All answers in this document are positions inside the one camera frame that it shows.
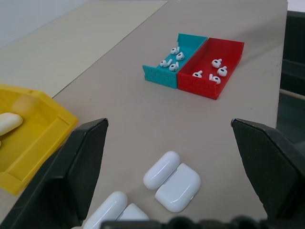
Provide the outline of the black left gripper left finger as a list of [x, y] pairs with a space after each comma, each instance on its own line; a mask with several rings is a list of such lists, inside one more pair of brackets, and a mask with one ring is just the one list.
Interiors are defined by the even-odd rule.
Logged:
[[2, 229], [71, 229], [88, 215], [100, 174], [108, 119], [74, 129], [40, 167], [1, 222]]

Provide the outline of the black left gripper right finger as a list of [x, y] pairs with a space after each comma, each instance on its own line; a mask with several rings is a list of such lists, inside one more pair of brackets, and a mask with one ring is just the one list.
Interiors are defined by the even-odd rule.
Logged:
[[268, 218], [305, 218], [305, 148], [264, 124], [233, 119], [246, 175]]

